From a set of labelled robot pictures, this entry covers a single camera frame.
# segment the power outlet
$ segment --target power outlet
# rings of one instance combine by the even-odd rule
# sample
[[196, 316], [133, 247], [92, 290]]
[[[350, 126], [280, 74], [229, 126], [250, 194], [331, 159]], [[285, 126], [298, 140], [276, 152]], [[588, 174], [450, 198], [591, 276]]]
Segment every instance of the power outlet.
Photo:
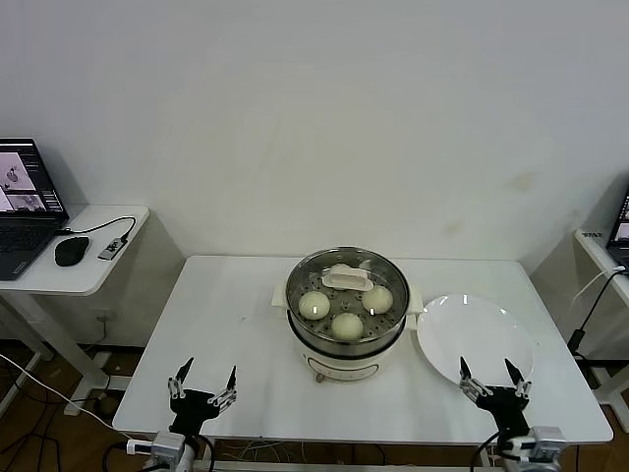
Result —
[[93, 310], [96, 314], [96, 319], [100, 322], [111, 322], [116, 319], [116, 312], [110, 309], [97, 309]]

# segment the white plate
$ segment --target white plate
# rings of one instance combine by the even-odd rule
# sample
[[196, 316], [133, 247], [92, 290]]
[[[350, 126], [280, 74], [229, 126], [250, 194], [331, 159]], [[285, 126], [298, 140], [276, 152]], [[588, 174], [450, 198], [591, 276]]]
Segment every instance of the white plate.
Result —
[[472, 377], [485, 385], [513, 386], [504, 359], [527, 379], [533, 371], [535, 344], [515, 318], [475, 295], [453, 294], [432, 300], [417, 326], [420, 346], [430, 363], [458, 384], [460, 357]]

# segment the laptop keyboard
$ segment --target laptop keyboard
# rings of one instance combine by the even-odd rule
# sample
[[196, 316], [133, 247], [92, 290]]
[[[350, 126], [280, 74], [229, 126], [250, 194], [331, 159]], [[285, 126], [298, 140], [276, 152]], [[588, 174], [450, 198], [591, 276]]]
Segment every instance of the laptop keyboard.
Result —
[[34, 251], [53, 231], [50, 226], [0, 226], [0, 253]]

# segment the laptop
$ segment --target laptop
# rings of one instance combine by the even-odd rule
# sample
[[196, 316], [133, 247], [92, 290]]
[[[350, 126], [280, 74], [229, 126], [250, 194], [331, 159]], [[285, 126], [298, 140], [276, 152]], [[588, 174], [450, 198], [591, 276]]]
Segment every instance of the laptop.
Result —
[[629, 266], [629, 190], [609, 235], [607, 251], [619, 264]]
[[33, 140], [0, 139], [0, 280], [15, 280], [68, 220]]

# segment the desk leg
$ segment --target desk leg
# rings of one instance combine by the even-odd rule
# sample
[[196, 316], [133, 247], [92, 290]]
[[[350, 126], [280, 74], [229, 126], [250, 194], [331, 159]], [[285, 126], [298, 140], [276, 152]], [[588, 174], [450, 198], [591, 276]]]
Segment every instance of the desk leg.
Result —
[[19, 320], [13, 313], [3, 310], [0, 324], [11, 331], [21, 342], [23, 342], [32, 352], [39, 354], [44, 361], [52, 360], [52, 351], [43, 345], [34, 332], [30, 330], [23, 320]]
[[[29, 325], [39, 333], [50, 345], [61, 354], [79, 373], [83, 379], [70, 398], [87, 398], [95, 388], [105, 388], [109, 383], [111, 389], [126, 389], [127, 378], [109, 376], [102, 371], [102, 367], [109, 358], [109, 353], [99, 353], [92, 360], [85, 354], [70, 335], [32, 298], [25, 293], [9, 293], [4, 296], [16, 311], [29, 322]], [[84, 401], [76, 402], [83, 407]], [[76, 416], [80, 410], [74, 405], [67, 405], [66, 415]]]
[[592, 368], [592, 372], [600, 383], [594, 395], [601, 405], [609, 405], [618, 423], [625, 433], [629, 433], [629, 406], [622, 397], [623, 390], [629, 388], [629, 366], [613, 377], [604, 368]]

